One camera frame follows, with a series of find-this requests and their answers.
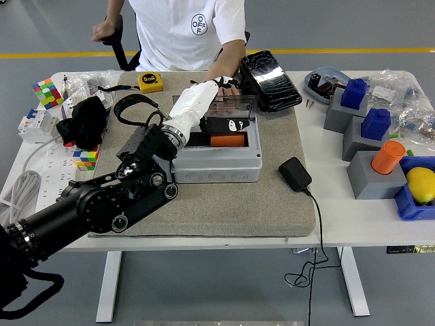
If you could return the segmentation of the person's right hand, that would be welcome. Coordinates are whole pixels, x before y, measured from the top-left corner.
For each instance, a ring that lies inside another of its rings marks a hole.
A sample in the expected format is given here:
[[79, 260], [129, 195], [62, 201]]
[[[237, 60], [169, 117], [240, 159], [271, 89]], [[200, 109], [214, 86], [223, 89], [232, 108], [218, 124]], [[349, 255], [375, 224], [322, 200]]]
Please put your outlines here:
[[107, 17], [104, 21], [96, 24], [92, 28], [92, 41], [99, 42], [103, 38], [110, 37], [115, 33], [116, 19]]

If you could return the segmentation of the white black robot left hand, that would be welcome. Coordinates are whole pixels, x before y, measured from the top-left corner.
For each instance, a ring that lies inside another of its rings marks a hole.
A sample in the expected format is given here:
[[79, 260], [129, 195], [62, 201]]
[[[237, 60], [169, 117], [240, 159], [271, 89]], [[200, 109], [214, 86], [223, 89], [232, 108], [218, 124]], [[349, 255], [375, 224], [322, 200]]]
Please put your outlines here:
[[163, 127], [186, 137], [196, 126], [207, 134], [231, 134], [246, 128], [256, 120], [254, 115], [239, 117], [232, 113], [228, 117], [206, 116], [219, 88], [230, 88], [235, 83], [233, 78], [221, 76], [185, 89], [169, 114], [171, 119], [165, 121]]

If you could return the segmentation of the person's left hand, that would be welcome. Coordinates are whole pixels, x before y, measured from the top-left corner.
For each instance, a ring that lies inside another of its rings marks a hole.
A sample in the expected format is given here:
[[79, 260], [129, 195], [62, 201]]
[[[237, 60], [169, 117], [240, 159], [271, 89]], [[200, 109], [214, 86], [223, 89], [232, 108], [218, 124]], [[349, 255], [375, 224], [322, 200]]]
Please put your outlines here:
[[210, 115], [226, 115], [234, 112], [234, 99], [240, 95], [235, 88], [220, 88], [210, 107]]

